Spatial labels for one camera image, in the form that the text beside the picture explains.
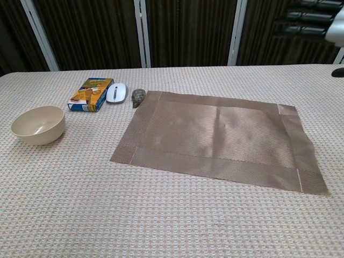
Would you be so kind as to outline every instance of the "brown placemat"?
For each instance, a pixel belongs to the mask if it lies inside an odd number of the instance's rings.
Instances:
[[[149,91],[111,161],[327,194],[293,106]]]

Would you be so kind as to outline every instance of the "cardboard box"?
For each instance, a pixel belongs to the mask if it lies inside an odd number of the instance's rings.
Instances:
[[[106,92],[112,84],[112,78],[88,78],[68,101],[69,109],[98,112],[106,100]]]

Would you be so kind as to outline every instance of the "bowl rim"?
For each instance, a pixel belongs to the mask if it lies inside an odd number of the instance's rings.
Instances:
[[[19,117],[23,116],[24,114],[26,114],[26,113],[28,113],[28,112],[30,112],[30,111],[32,111],[32,110],[40,109],[40,108],[46,108],[46,107],[53,107],[53,108],[57,108],[57,109],[59,109],[59,110],[62,111],[62,117],[61,117],[61,119],[60,119],[57,123],[55,123],[52,127],[48,128],[48,129],[46,129],[46,130],[44,130],[44,131],[42,131],[42,132],[39,132],[39,133],[37,133],[37,134],[17,134],[17,133],[15,133],[15,132],[13,131],[13,124],[15,123],[15,121],[17,121],[17,119],[18,119]],[[52,106],[52,105],[37,106],[37,107],[34,107],[33,109],[29,109],[29,110],[25,111],[24,113],[20,114],[19,116],[17,116],[17,117],[15,118],[15,120],[14,120],[14,121],[12,122],[12,124],[11,124],[11,131],[12,131],[12,133],[13,133],[14,135],[19,136],[19,137],[36,136],[36,135],[40,135],[40,134],[42,134],[42,133],[45,133],[46,131],[49,131],[51,128],[54,128],[54,127],[55,127],[56,125],[58,125],[64,118],[65,118],[65,112],[64,112],[60,107],[58,107],[58,106]]]

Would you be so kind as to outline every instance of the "mouse scroll wheel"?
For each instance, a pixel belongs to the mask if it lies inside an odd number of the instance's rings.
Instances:
[[[117,95],[117,86],[115,87],[114,93],[113,93],[113,98],[114,98],[114,99],[116,98],[116,95]]]

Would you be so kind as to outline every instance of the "beige bowl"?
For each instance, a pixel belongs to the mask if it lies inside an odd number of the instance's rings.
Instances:
[[[66,120],[57,106],[41,106],[21,114],[13,121],[11,130],[22,141],[32,145],[53,142],[65,130]]]

